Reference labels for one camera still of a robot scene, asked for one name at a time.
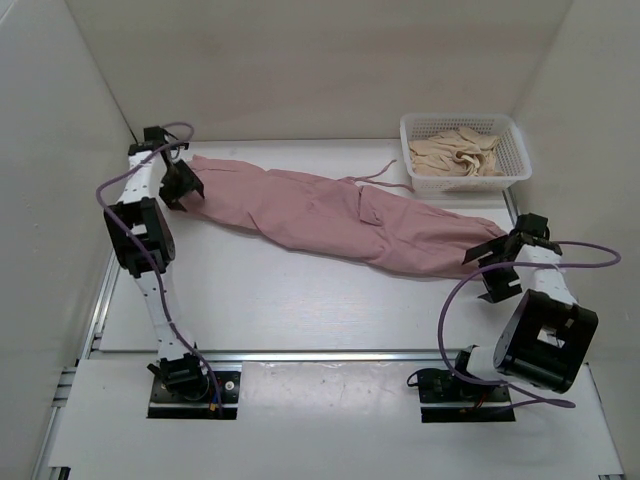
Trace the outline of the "pink trousers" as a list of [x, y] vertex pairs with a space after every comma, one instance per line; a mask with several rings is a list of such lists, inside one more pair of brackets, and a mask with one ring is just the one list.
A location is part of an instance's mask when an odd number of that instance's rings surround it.
[[372, 177], [331, 179], [195, 156], [202, 195], [188, 214], [253, 234], [291, 251], [339, 257], [389, 272], [460, 278], [466, 252], [504, 235], [494, 222], [388, 192]]

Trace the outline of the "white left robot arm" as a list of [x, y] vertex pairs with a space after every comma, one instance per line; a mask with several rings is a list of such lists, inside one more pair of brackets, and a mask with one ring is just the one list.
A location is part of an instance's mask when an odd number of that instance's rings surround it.
[[183, 211], [182, 199], [204, 195], [204, 185], [179, 158], [190, 139], [178, 138], [172, 127], [184, 122], [144, 129], [143, 140], [128, 148], [129, 170], [96, 190], [116, 259], [129, 273], [145, 301], [157, 342], [157, 359], [148, 370], [165, 389], [186, 401], [211, 396], [209, 367], [177, 327], [171, 307], [171, 264], [176, 247], [162, 208]]

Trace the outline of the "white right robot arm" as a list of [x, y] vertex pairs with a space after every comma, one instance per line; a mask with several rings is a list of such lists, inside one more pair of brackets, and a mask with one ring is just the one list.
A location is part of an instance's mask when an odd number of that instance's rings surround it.
[[560, 394], [570, 389], [599, 320], [570, 293], [561, 260], [548, 219], [532, 213], [519, 216], [510, 233], [466, 252], [466, 263], [503, 265], [480, 274], [482, 300], [520, 301], [494, 347], [472, 345], [457, 355], [449, 375], [455, 396], [470, 400], [486, 381], [510, 379]]

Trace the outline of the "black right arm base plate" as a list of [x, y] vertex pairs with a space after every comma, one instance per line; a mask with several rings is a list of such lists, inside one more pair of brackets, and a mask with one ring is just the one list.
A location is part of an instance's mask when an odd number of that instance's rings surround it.
[[415, 371], [407, 378], [406, 385], [418, 392], [423, 424], [515, 421], [506, 387], [462, 382], [448, 370], [436, 368]]

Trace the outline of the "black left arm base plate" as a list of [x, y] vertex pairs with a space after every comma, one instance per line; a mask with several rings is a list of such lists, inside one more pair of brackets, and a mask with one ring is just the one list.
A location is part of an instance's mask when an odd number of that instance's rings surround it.
[[150, 391], [147, 418], [155, 420], [236, 420], [241, 391], [240, 370], [224, 367], [215, 372], [221, 393], [222, 409], [218, 395], [208, 380], [197, 393], [181, 395], [170, 391], [155, 378]]

